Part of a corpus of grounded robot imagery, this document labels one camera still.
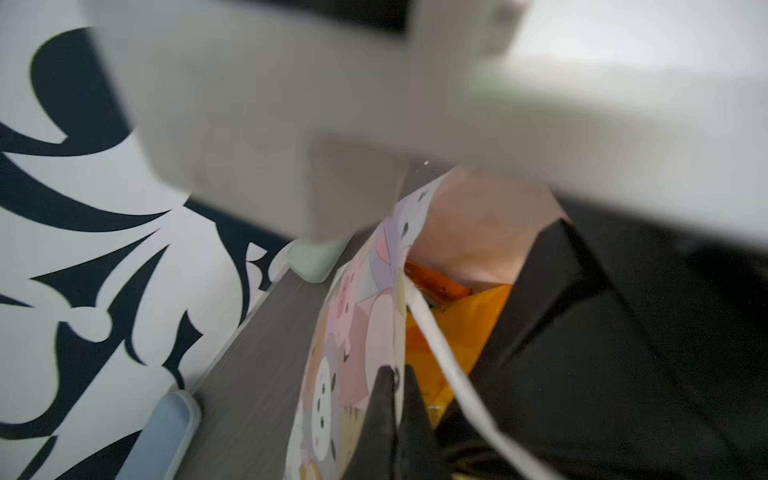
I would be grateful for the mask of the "yellow snack packet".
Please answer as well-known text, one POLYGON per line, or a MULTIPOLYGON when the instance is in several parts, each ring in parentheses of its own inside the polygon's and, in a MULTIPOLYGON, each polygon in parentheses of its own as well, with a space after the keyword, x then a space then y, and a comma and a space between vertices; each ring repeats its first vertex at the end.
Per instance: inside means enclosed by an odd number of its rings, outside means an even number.
MULTIPOLYGON (((477 363, 511 290, 501 285, 431 309, 465 374, 477 363)), ((416 374, 431 426, 436 427, 454 393, 412 315, 406 319, 405 363, 416 374)))

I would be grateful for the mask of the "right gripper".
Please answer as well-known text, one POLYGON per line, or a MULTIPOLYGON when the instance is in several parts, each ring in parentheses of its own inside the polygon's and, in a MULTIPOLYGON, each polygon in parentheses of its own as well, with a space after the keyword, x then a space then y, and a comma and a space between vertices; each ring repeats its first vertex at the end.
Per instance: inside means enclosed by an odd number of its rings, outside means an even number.
POLYGON ((767 258, 576 201, 536 238, 471 371, 573 479, 767 475, 767 258))

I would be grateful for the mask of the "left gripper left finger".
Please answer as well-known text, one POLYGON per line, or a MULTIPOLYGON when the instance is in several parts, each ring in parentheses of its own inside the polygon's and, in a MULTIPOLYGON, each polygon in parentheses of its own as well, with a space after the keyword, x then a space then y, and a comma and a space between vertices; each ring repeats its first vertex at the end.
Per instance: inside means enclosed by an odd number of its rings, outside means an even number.
POLYGON ((396 438, 395 372, 384 366, 377 372, 360 437, 342 479, 393 479, 396 438))

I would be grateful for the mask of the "cartoon animal paper bag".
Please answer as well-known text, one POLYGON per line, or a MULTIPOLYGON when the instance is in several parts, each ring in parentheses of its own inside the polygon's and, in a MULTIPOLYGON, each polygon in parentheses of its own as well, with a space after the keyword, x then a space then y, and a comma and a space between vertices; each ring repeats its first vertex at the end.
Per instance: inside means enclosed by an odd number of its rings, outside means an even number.
POLYGON ((448 275, 473 294, 517 280, 537 235, 564 211, 543 185, 454 169, 400 200, 334 276, 314 332, 284 475, 338 479, 357 446, 381 367, 402 371, 412 315, 461 409, 527 479, 554 471, 501 430, 437 325, 405 262, 448 275))

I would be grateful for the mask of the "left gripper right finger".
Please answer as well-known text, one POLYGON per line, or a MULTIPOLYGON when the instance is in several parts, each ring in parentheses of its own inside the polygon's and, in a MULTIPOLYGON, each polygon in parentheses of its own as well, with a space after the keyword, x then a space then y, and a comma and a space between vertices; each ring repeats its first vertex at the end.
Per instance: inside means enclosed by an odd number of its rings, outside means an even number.
POLYGON ((406 365, 403 377, 403 407, 397 430, 395 478, 402 480, 451 480, 418 385, 416 374, 406 365))

